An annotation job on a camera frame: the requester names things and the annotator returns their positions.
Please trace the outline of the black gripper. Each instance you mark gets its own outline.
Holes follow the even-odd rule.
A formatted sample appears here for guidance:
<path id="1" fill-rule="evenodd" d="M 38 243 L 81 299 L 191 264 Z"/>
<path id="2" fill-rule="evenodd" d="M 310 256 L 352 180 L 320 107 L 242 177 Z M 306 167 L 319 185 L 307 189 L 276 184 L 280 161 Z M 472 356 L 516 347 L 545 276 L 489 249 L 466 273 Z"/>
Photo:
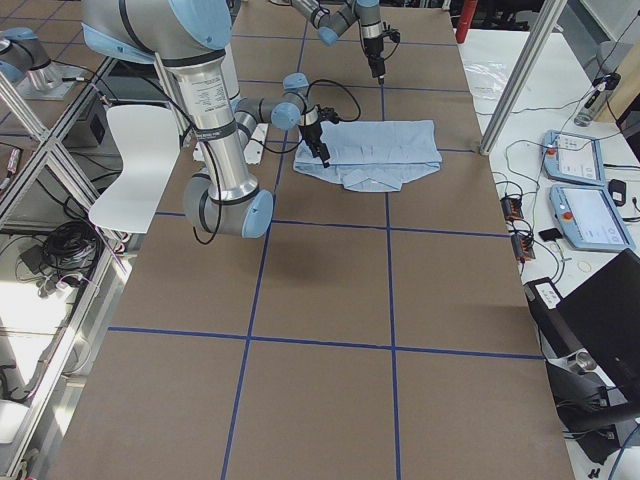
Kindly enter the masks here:
<path id="1" fill-rule="evenodd" d="M 312 148 L 313 156 L 321 160 L 324 168 L 328 168 L 330 166 L 330 154 L 327 146 L 321 142 L 321 122 L 315 121 L 308 125 L 300 125 L 299 131 L 307 147 Z"/>
<path id="2" fill-rule="evenodd" d="M 379 82 L 383 82 L 386 74 L 385 61 L 383 58 L 383 37 L 364 38 L 363 48 L 371 69 L 372 77 L 377 78 Z"/>

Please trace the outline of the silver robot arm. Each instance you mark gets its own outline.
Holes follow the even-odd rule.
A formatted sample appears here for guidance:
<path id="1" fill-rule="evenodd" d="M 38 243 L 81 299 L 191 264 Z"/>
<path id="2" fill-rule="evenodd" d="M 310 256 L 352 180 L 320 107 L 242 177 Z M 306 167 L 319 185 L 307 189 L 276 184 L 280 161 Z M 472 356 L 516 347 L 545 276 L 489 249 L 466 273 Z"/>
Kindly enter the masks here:
<path id="1" fill-rule="evenodd" d="M 288 76 L 280 101 L 233 102 L 223 73 L 232 36 L 224 1 L 85 1 L 82 12 L 89 48 L 134 63 L 159 62 L 175 78 L 207 168 L 184 193 L 185 214 L 193 226 L 213 235 L 264 235 L 273 196 L 249 172 L 244 155 L 255 125 L 297 128 L 313 156 L 329 159 L 305 76 Z"/>
<path id="2" fill-rule="evenodd" d="M 357 25 L 371 75 L 380 85 L 384 84 L 386 66 L 383 52 L 387 31 L 378 1 L 344 1 L 335 12 L 323 7 L 319 1 L 292 0 L 291 6 L 311 23 L 327 46 L 334 45 L 353 25 Z"/>

